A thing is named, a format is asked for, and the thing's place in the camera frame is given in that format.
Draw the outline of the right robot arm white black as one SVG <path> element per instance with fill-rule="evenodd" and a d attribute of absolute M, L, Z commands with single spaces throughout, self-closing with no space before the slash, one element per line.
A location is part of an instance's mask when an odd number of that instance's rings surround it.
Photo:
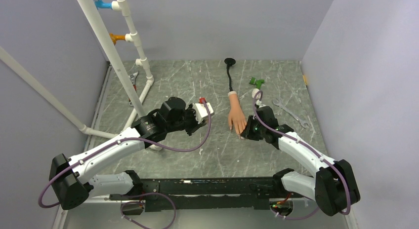
<path fill-rule="evenodd" d="M 290 192 L 316 202 L 320 210 L 333 216 L 360 201 L 361 196 L 352 166 L 344 159 L 335 160 L 309 145 L 288 125 L 279 125 L 272 109 L 264 106 L 254 109 L 248 117 L 241 136 L 264 140 L 298 161 L 309 176 L 287 168 L 274 175 L 272 190 L 278 197 Z"/>

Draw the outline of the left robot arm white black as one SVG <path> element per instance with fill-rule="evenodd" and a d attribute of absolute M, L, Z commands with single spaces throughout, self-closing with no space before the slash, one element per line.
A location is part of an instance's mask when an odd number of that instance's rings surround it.
<path fill-rule="evenodd" d="M 121 194 L 136 199 L 142 193 L 142 182 L 135 171 L 100 175 L 99 172 L 132 153 L 152 145 L 179 152 L 180 149 L 162 145 L 168 133 L 185 131 L 191 136 L 196 130 L 211 126 L 214 110 L 205 98 L 186 105 L 178 97 L 170 97 L 161 107 L 140 117 L 116 137 L 84 153 L 52 159 L 49 183 L 64 210 L 73 209 L 87 199 L 106 194 Z"/>

